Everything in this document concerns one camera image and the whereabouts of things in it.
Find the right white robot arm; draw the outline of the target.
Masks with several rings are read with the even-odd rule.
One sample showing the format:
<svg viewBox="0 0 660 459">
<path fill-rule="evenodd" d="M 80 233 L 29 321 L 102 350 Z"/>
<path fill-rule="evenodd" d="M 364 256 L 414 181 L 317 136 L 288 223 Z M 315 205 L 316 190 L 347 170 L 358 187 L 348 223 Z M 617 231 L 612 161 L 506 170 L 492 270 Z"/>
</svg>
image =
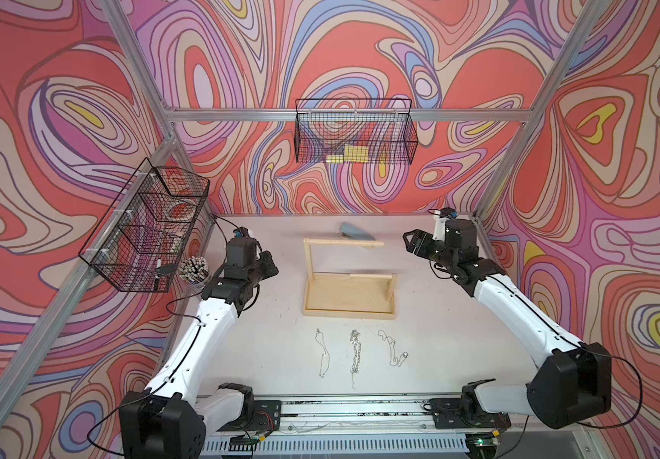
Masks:
<svg viewBox="0 0 660 459">
<path fill-rule="evenodd" d="M 525 298 L 494 260 L 479 254 L 475 224 L 445 208 L 435 229 L 404 233 L 406 250 L 440 269 L 515 335 L 536 372 L 528 382 L 479 380 L 466 384 L 462 405 L 470 423 L 483 415 L 534 416 L 559 430 L 610 411 L 612 364 L 599 343 L 587 344 Z"/>
</svg>

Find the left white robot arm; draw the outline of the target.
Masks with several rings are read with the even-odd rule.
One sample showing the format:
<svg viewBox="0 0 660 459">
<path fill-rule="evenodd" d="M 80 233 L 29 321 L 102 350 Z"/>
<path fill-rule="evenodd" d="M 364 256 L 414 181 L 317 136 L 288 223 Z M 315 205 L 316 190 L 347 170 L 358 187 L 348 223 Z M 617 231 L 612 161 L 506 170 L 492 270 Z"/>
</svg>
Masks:
<svg viewBox="0 0 660 459">
<path fill-rule="evenodd" d="M 257 302 L 261 282 L 276 275 L 272 254 L 248 229 L 236 229 L 186 334 L 146 388 L 127 393 L 118 408 L 124 457 L 197 458 L 221 428 L 249 428 L 257 412 L 251 386 L 227 382 L 205 400 L 198 390 L 219 344 Z"/>
</svg>

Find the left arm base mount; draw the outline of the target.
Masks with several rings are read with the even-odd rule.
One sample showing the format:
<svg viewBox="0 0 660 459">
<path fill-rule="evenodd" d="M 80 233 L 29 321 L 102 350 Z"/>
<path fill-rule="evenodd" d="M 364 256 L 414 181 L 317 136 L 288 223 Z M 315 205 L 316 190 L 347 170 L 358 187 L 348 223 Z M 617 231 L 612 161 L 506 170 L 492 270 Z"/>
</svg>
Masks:
<svg viewBox="0 0 660 459">
<path fill-rule="evenodd" d="M 248 430 L 258 433 L 272 433 L 280 428 L 281 407 L 280 400 L 257 400 L 251 386 L 225 382 L 218 387 L 237 392 L 243 396 L 240 415 L 236 420 L 221 426 L 219 431 Z"/>
</svg>

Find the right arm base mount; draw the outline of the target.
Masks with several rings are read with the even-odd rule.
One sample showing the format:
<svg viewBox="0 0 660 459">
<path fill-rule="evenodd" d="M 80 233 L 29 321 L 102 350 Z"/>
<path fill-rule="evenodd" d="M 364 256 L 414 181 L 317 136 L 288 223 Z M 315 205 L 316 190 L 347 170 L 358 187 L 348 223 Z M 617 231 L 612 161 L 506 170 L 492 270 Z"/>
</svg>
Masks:
<svg viewBox="0 0 660 459">
<path fill-rule="evenodd" d="M 463 386 L 459 396 L 429 399 L 423 403 L 422 409 L 427 415 L 431 415 L 437 430 L 483 428 L 504 432 L 512 426 L 510 417 L 504 413 L 484 411 L 475 396 L 475 388 L 493 381 L 494 379 L 487 379 L 470 382 Z"/>
</svg>

